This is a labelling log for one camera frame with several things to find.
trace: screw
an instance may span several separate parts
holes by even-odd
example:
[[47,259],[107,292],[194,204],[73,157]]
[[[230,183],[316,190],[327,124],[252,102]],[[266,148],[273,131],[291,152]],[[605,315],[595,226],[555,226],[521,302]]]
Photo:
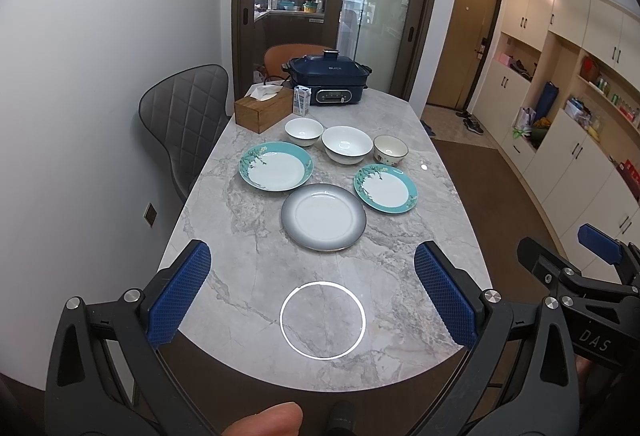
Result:
[[71,299],[69,299],[66,302],[66,307],[69,310],[75,310],[79,305],[80,305],[80,298],[79,297],[72,297]]
[[138,299],[140,299],[140,290],[136,290],[135,288],[132,288],[124,292],[124,300],[126,302],[135,302]]
[[555,310],[558,307],[558,299],[551,296],[545,297],[545,306],[551,308],[551,310]]
[[496,302],[501,301],[502,295],[500,295],[500,292],[498,291],[489,289],[484,292],[484,298],[487,299],[487,301],[493,302],[495,304]]

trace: white bowl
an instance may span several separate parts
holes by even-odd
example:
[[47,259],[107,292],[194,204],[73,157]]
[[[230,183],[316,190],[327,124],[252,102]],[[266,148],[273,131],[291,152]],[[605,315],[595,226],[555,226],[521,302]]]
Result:
[[302,147],[308,147],[316,143],[316,140],[322,135],[324,127],[322,127],[322,124],[318,121],[300,117],[299,119],[293,119],[287,122],[284,130],[287,132],[289,140],[292,143]]
[[329,158],[346,165],[361,162],[373,147],[364,131],[349,126],[329,127],[322,134],[322,143]]
[[380,135],[373,139],[373,158],[379,163],[396,166],[409,153],[409,148],[396,137]]

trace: wall socket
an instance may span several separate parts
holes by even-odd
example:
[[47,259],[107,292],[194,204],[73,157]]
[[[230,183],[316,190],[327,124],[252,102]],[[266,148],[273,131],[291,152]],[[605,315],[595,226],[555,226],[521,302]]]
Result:
[[156,221],[156,216],[158,216],[156,209],[154,209],[154,206],[151,203],[149,203],[149,205],[146,207],[144,218],[146,222],[149,223],[150,227],[154,226],[154,221]]

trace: gray gradient plate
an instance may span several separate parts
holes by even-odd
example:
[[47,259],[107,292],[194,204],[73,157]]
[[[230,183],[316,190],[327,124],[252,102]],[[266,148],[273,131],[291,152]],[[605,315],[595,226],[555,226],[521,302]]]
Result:
[[294,241],[315,251],[340,251],[354,244],[367,226],[362,203],[328,183],[305,185],[282,204],[282,226]]

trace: dining table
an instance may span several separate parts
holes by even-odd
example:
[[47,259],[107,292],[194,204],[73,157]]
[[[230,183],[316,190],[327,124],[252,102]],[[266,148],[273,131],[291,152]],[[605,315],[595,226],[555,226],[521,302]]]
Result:
[[[287,141],[289,115],[261,134],[232,119],[212,150],[180,214],[159,269],[191,239],[204,241],[211,269],[180,331],[212,358],[278,386],[343,392],[373,389],[437,366],[461,347],[449,335],[414,268],[417,246],[433,240],[480,289],[491,281],[469,218],[419,118],[403,100],[364,90],[353,105],[311,106],[325,128],[352,126],[371,139],[392,135],[409,153],[398,165],[418,191],[402,214],[362,203],[366,227],[350,247],[318,252],[297,244],[280,212],[293,191],[249,185],[238,172],[243,153]],[[305,185],[354,191],[357,170],[341,165],[322,140],[306,147],[314,170]]]

